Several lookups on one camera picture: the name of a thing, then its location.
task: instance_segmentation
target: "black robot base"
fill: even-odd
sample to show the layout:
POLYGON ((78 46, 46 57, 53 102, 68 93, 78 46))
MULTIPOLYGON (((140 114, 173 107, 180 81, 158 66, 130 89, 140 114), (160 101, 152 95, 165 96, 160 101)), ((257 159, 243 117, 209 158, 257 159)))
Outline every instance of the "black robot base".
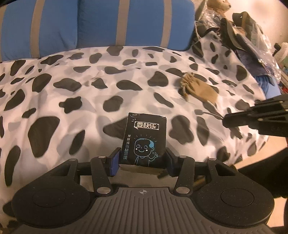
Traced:
POLYGON ((20 189, 12 208, 21 225, 13 234, 268 234, 274 208, 268 190, 222 162, 176 157, 168 148, 165 168, 175 188, 113 189, 117 148, 87 163, 69 159, 20 189), (80 183, 91 175, 94 192, 80 183), (195 176, 206 184, 195 189, 195 176))

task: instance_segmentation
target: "black spot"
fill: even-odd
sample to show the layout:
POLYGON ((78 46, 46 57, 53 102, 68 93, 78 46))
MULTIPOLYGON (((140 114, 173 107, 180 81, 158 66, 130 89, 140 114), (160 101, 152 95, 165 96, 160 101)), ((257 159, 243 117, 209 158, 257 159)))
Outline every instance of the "black spot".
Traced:
POLYGON ((235 84, 234 82, 232 82, 231 80, 222 80, 223 83, 225 83, 226 85, 233 85, 234 87, 237 86, 237 84, 235 84))
POLYGON ((185 74, 184 72, 180 71, 177 68, 169 68, 166 70, 166 72, 169 72, 169 73, 176 75, 176 76, 179 76, 179 77, 182 77, 185 74))
POLYGON ((240 155, 240 156, 236 159, 235 164, 236 164, 236 163, 239 163, 239 162, 241 162, 241 161, 243 161, 242 155, 240 155))
POLYGON ((73 70, 78 73, 82 73, 82 72, 85 72, 90 67, 91 66, 73 67, 73 70))
POLYGON ((110 99, 104 101, 103 110, 106 112, 118 111, 122 103, 123 98, 120 96, 113 96, 110 99))
POLYGON ((100 54, 100 53, 92 54, 89 57, 89 62, 90 63, 97 63, 101 57, 102 57, 102 54, 100 54))
POLYGON ((0 81, 3 80, 4 77, 5 77, 5 73, 3 73, 3 74, 0 76, 0 81))
POLYGON ((30 71, 32 71, 33 68, 34 66, 29 67, 28 70, 25 72, 25 75, 27 75, 30 71))
POLYGON ((256 154, 256 151, 257 151, 257 146, 256 146, 256 141, 254 141, 249 149, 247 150, 247 155, 250 157, 250 156, 253 156, 254 154, 256 154))
POLYGON ((117 73, 121 73, 121 72, 126 71, 126 69, 118 70, 116 67, 105 67, 104 70, 105 70, 105 73, 108 75, 117 74, 117 73))
POLYGON ((177 62, 177 59, 174 56, 170 56, 170 62, 171 63, 177 62))
POLYGON ((67 98, 65 102, 59 102, 59 106, 64 108, 66 114, 78 110, 82 106, 81 97, 67 98))
POLYGON ((155 46, 144 47, 143 49, 145 49, 145 50, 154 50, 154 51, 157 51, 157 52, 163 52, 165 50, 163 48, 159 48, 159 47, 155 47, 155 46))
POLYGON ((189 57, 189 60, 195 63, 195 59, 193 57, 189 57))
POLYGON ((126 59, 122 64, 124 66, 127 66, 127 65, 130 65, 130 64, 136 63, 136 62, 137 62, 137 59, 126 59))
POLYGON ((60 119, 56 116, 45 116, 38 118, 31 125, 28 138, 34 157, 40 158, 44 155, 59 122, 60 119))
POLYGON ((194 71, 198 71, 198 64, 197 63, 193 63, 189 67, 194 71))
POLYGON ((214 89, 216 93, 218 93, 218 94, 219 94, 219 89, 218 89, 217 87, 215 87, 215 86, 212 86, 212 85, 210 85, 210 87, 211 87, 212 89, 214 89))
POLYGON ((209 77, 209 81, 210 81, 213 85, 219 84, 219 83, 217 83, 215 80, 213 80, 211 77, 209 77))
POLYGON ((29 78, 29 79, 25 82, 25 84, 27 84, 29 81, 33 80, 34 78, 35 78, 35 77, 29 78))
POLYGON ((171 120, 172 129, 169 136, 184 145, 194 140, 193 133, 190 130, 190 121, 183 115, 177 115, 171 120))
POLYGON ((15 214, 12 210, 12 203, 11 201, 7 202, 4 206, 3 206, 3 211, 6 215, 9 215, 11 217, 15 218, 15 214))
POLYGON ((63 58, 64 56, 62 54, 57 54, 57 55, 53 55, 53 56, 49 56, 47 59, 41 61, 41 64, 48 64, 48 65, 52 65, 54 63, 56 63, 57 60, 63 58))
POLYGON ((19 160, 20 153, 21 149, 19 146, 14 146, 8 153, 4 169, 6 186, 10 186, 12 184, 14 168, 19 160))
POLYGON ((0 89, 0 97, 4 97, 5 94, 6 94, 6 93, 3 91, 3 89, 0 89))
POLYGON ((137 50, 137 49, 132 50, 132 56, 136 57, 138 55, 138 52, 139 52, 139 50, 137 50))
POLYGON ((146 66, 155 66, 155 65, 158 65, 157 62, 147 62, 145 63, 146 66))
POLYGON ((184 93, 183 93, 183 89, 182 89, 182 88, 179 88, 179 89, 178 89, 178 93, 179 93, 182 97, 184 97, 184 93))
POLYGON ((32 114, 36 112, 36 108, 32 108, 30 110, 27 110, 23 113, 22 118, 28 119, 32 114))
POLYGON ((24 79, 24 77, 21 77, 21 78, 15 78, 14 80, 11 81, 10 84, 16 84, 16 83, 20 82, 20 81, 23 80, 23 79, 24 79))
POLYGON ((218 71, 218 70, 213 70, 213 69, 211 69, 211 68, 209 68, 209 67, 206 67, 206 69, 207 69, 208 71, 211 71, 211 72, 214 73, 215 75, 219 75, 219 73, 220 73, 220 71, 218 71))
POLYGON ((264 142, 264 143, 262 144, 262 146, 260 147, 259 151, 264 147, 264 145, 266 145, 266 142, 264 142))
POLYGON ((182 55, 180 55, 180 54, 178 54, 178 53, 176 53, 176 52, 172 52, 173 54, 176 54, 176 55, 179 55, 179 56, 182 56, 182 55))
POLYGON ((238 81, 242 81, 247 77, 247 71, 244 67, 237 65, 237 73, 236 73, 236 79, 238 81))
POLYGON ((21 104, 24 101, 24 99, 25 99, 25 93, 23 92, 22 89, 19 89, 17 93, 7 102, 4 111, 13 109, 14 107, 21 104))
POLYGON ((194 54, 196 54, 197 56, 199 56, 200 58, 203 58, 204 53, 202 51, 202 46, 201 46, 201 42, 198 41, 195 44, 192 45, 192 51, 194 54))
POLYGON ((247 139, 246 139, 246 142, 248 142, 251 138, 252 138, 252 134, 251 134, 251 133, 248 133, 248 137, 247 137, 247 139))
POLYGON ((114 122, 114 123, 111 123, 109 125, 104 126, 103 132, 110 137, 117 137, 117 138, 123 140, 127 119, 128 119, 128 117, 126 116, 125 118, 123 118, 117 122, 114 122))
POLYGON ((197 121, 197 136, 201 145, 204 146, 207 144, 210 131, 209 128, 207 127, 205 119, 197 116, 196 121, 197 121))
POLYGON ((207 82, 207 79, 199 74, 194 74, 194 77, 198 78, 201 81, 207 82))
POLYGON ((218 57, 219 57, 219 55, 213 56, 212 59, 211 59, 211 63, 212 63, 212 64, 215 64, 216 61, 217 61, 217 59, 218 59, 218 57))
POLYGON ((70 155, 74 155, 78 152, 78 150, 80 150, 84 141, 84 137, 85 137, 85 130, 82 130, 81 132, 77 133, 69 149, 70 155))
POLYGON ((235 96, 234 93, 231 93, 229 90, 226 90, 231 96, 235 96))
POLYGON ((26 60, 16 60, 12 66, 10 71, 10 76, 16 75, 19 69, 26 63, 26 60))
POLYGON ((14 229, 14 228, 17 228, 19 225, 20 225, 20 223, 19 223, 18 221, 10 220, 10 221, 8 222, 7 227, 14 229))
POLYGON ((213 52, 216 51, 215 45, 213 44, 213 42, 210 43, 210 48, 213 52))
POLYGON ((162 72, 156 71, 147 83, 149 86, 165 87, 168 85, 168 79, 162 72))
POLYGON ((231 52, 232 52, 231 50, 227 50, 227 51, 225 52, 225 56, 228 57, 231 52))
POLYGON ((69 59, 71 59, 71 60, 81 59, 83 54, 84 54, 84 53, 75 53, 75 54, 71 55, 71 56, 69 57, 69 59))
POLYGON ((44 73, 44 74, 37 76, 33 80, 32 91, 40 93, 45 88, 45 86, 49 83, 51 78, 52 78, 52 76, 47 74, 47 73, 44 73))
POLYGON ((55 82, 53 84, 53 86, 55 88, 67 89, 67 90, 72 91, 72 92, 81 88, 81 84, 78 81, 75 81, 75 80, 70 79, 70 78, 64 78, 58 82, 55 82))
POLYGON ((254 94, 254 91, 253 91, 252 89, 250 89, 247 85, 243 84, 243 88, 244 88, 247 92, 254 94))
POLYGON ((95 88, 98 88, 98 89, 104 89, 104 88, 108 88, 106 86, 106 84, 104 83, 104 81, 101 79, 101 78, 96 78, 95 81, 93 81, 91 83, 92 86, 94 86, 95 88))
POLYGON ((171 103, 171 102, 169 102, 169 101, 167 101, 165 98, 163 98, 159 93, 154 93, 154 97, 155 97, 155 99, 157 100, 157 102, 159 102, 159 103, 161 103, 161 104, 164 104, 164 105, 166 105, 166 106, 168 106, 168 107, 170 107, 170 108, 173 108, 174 107, 174 105, 171 103))
POLYGON ((230 155, 231 154, 227 152, 226 146, 223 146, 217 151, 216 158, 221 162, 225 162, 230 158, 230 155))
POLYGON ((242 99, 240 99, 238 102, 236 102, 235 108, 238 110, 247 110, 248 108, 250 108, 250 105, 249 103, 244 102, 242 99))
POLYGON ((230 130, 231 139, 233 139, 234 137, 237 137, 238 139, 242 139, 243 138, 239 127, 229 128, 229 130, 230 130))
POLYGON ((118 87, 118 89, 121 90, 134 90, 134 91, 142 90, 142 88, 139 85, 129 80, 121 80, 116 84, 116 86, 118 87))
POLYGON ((111 56, 119 56, 120 51, 123 49, 123 46, 109 46, 107 48, 107 52, 111 55, 111 56))
POLYGON ((0 137, 4 136, 4 127, 3 127, 3 116, 0 117, 0 137))

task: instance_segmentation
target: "bed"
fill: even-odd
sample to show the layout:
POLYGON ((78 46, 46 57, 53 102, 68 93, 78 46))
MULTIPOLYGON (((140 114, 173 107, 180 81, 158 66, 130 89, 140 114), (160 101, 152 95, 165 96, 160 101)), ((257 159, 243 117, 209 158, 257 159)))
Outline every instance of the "bed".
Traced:
POLYGON ((167 118, 166 146, 196 161, 228 165, 254 155, 267 136, 222 117, 265 96, 236 55, 209 32, 184 52, 156 46, 92 47, 0 64, 0 221, 12 225, 14 193, 70 158, 90 161, 121 147, 129 112, 167 118), (181 96, 194 73, 215 105, 181 96))

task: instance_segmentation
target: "metal screw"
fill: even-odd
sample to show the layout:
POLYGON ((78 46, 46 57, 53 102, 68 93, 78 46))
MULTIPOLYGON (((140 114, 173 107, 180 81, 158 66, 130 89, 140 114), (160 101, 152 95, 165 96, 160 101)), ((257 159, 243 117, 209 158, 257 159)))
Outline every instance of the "metal screw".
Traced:
POLYGON ((100 194, 108 194, 111 192, 111 189, 108 187, 100 187, 96 191, 97 193, 100 193, 100 194))
POLYGON ((187 187, 178 187, 176 188, 176 192, 180 194, 187 194, 190 192, 190 189, 187 187))

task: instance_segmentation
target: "fabric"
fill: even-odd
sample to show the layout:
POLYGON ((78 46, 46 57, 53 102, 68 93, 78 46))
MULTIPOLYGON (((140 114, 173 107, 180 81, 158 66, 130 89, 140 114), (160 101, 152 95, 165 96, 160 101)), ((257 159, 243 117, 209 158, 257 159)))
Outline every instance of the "fabric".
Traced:
POLYGON ((183 51, 194 29, 190 0, 81 0, 77 48, 161 46, 183 51))
POLYGON ((231 165, 254 155, 267 137, 227 129, 222 118, 264 100, 261 88, 214 32, 197 46, 85 48, 0 64, 1 224, 13 226, 7 204, 27 183, 70 158, 121 147, 129 112, 165 116, 166 147, 177 156, 231 165), (187 72, 218 93, 215 105, 179 94, 187 72))
POLYGON ((255 80, 263 90, 266 99, 281 95, 278 85, 271 85, 269 76, 257 76, 255 77, 255 80))
POLYGON ((181 80, 181 87, 183 88, 184 98, 188 99, 188 93, 197 98, 201 102, 209 101, 215 105, 218 94, 217 92, 204 81, 194 77, 193 73, 186 73, 181 80))
POLYGON ((2 61, 40 58, 76 48, 78 0, 17 0, 0 12, 2 9, 2 61))

